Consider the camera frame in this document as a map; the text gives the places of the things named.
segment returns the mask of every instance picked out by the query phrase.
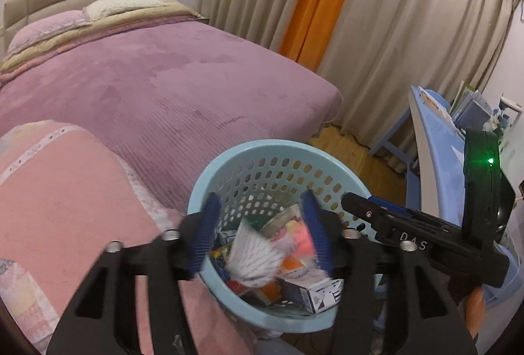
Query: pink blanket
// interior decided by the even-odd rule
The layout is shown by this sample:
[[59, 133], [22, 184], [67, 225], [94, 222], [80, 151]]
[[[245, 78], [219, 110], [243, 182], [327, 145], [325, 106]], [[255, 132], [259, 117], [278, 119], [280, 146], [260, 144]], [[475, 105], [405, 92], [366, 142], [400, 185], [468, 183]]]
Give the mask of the pink blanket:
[[306, 141], [341, 103], [286, 58], [200, 22], [111, 35], [50, 58], [0, 90], [0, 135], [28, 122], [79, 125], [185, 211], [205, 166], [256, 139]]
[[[107, 242], [144, 244], [182, 217], [93, 135], [54, 122], [0, 139], [0, 212], [0, 297], [42, 353]], [[241, 337], [202, 282], [182, 282], [181, 292], [198, 353], [253, 353], [249, 334]], [[152, 355], [142, 285], [137, 308], [142, 353]]]

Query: desk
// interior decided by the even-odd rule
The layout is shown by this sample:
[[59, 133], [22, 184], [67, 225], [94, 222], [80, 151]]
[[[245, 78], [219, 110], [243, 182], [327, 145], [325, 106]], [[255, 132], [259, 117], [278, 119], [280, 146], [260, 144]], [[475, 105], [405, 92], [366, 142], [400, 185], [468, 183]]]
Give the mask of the desk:
[[408, 95], [420, 165], [424, 213], [462, 224], [464, 173], [453, 148], [464, 153], [464, 140], [427, 106], [419, 87]]
[[[464, 153], [464, 140], [424, 103], [419, 87], [411, 87], [408, 99], [419, 154], [422, 211], [460, 226], [464, 212], [464, 173], [453, 148]], [[524, 257], [523, 210], [522, 206], [514, 210], [507, 226], [520, 259]], [[510, 269], [500, 289], [484, 286], [487, 312], [477, 342], [479, 354], [497, 340], [524, 298], [523, 268], [508, 250], [503, 247], [501, 250], [510, 258]]]

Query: white pillow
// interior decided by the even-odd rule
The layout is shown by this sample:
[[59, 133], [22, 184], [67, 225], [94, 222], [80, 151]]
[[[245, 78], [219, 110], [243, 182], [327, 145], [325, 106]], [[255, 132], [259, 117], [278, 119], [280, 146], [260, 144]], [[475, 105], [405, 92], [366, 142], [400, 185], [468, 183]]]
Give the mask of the white pillow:
[[91, 21], [132, 10], [165, 6], [162, 0], [96, 0], [85, 8]]

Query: pink pillowcase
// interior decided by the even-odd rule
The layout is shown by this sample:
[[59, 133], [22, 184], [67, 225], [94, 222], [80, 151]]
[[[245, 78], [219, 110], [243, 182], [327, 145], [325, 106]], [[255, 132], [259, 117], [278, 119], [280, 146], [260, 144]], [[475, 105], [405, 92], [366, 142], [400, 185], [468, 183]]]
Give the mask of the pink pillowcase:
[[4, 60], [7, 61], [22, 50], [41, 41], [49, 40], [55, 35], [87, 25], [91, 25], [91, 21], [82, 10], [68, 10], [30, 23], [12, 38]]

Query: blue desk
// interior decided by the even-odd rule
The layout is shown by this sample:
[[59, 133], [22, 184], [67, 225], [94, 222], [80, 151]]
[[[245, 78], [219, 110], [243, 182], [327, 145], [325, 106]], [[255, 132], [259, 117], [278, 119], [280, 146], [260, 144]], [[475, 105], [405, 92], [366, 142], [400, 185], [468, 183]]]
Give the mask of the blue desk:
[[[424, 102], [419, 87], [411, 87], [408, 99], [419, 153], [422, 211], [460, 226], [464, 211], [464, 173], [453, 148], [463, 154], [464, 140]], [[506, 301], [522, 285], [515, 256], [505, 247], [497, 244], [497, 248], [509, 257], [510, 268], [501, 288], [484, 286], [488, 309]]]

